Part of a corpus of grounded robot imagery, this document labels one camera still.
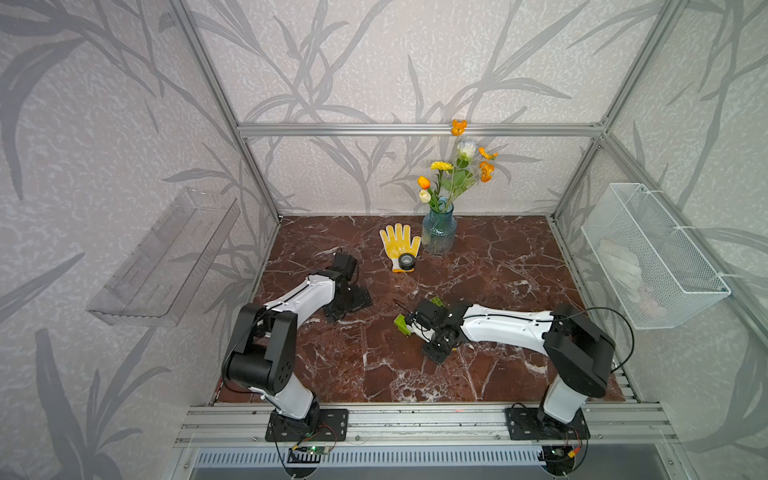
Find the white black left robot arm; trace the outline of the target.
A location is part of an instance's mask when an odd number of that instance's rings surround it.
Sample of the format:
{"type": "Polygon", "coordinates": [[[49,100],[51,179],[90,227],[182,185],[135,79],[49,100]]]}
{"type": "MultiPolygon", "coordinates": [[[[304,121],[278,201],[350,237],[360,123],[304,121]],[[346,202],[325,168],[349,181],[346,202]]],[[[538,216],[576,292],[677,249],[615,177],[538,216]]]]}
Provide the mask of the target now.
{"type": "Polygon", "coordinates": [[[319,310],[338,321],[371,305],[367,289],[334,270],[311,274],[264,305],[244,305],[222,362],[222,380],[261,395],[285,418],[306,420],[316,397],[294,374],[299,327],[319,310]]]}

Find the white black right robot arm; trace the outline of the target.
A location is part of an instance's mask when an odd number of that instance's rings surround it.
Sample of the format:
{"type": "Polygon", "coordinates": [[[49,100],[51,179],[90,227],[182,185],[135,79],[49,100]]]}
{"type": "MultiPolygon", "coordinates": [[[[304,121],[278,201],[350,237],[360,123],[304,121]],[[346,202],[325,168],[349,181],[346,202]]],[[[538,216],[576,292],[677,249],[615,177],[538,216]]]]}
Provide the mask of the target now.
{"type": "Polygon", "coordinates": [[[571,422],[589,398],[606,394],[615,352],[614,340],[571,305],[519,312],[480,304],[451,309],[422,300],[405,319],[406,329],[425,341],[422,351],[437,364],[462,344],[511,345],[549,358],[556,376],[539,407],[539,417],[571,422]]]}

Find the long green lego brick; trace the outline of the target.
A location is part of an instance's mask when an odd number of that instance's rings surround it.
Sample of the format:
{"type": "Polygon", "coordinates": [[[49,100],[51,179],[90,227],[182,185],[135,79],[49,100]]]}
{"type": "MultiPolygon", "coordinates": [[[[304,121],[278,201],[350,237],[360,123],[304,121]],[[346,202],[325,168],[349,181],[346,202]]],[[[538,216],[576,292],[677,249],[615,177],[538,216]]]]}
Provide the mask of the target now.
{"type": "Polygon", "coordinates": [[[394,325],[398,329],[400,333],[405,335],[406,337],[410,337],[413,334],[413,331],[409,328],[409,325],[406,322],[406,317],[402,314],[398,315],[394,320],[394,325]]]}

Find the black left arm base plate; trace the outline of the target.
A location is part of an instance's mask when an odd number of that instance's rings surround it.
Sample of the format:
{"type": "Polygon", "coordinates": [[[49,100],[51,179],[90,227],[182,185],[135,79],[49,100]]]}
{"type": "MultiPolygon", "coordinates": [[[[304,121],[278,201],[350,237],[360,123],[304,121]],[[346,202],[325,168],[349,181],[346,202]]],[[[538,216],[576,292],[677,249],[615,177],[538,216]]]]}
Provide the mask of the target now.
{"type": "Polygon", "coordinates": [[[304,419],[270,413],[267,442],[344,441],[349,426],[348,409],[311,409],[304,419]]]}

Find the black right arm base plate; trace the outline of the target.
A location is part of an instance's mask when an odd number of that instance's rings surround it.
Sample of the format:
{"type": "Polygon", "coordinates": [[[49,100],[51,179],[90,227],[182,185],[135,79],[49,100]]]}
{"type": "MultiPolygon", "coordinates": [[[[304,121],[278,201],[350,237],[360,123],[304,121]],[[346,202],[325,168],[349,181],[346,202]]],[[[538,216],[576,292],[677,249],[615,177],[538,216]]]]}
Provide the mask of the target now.
{"type": "Polygon", "coordinates": [[[505,424],[511,440],[585,441],[591,438],[582,409],[569,423],[562,423],[538,408],[514,404],[504,410],[505,424]]]}

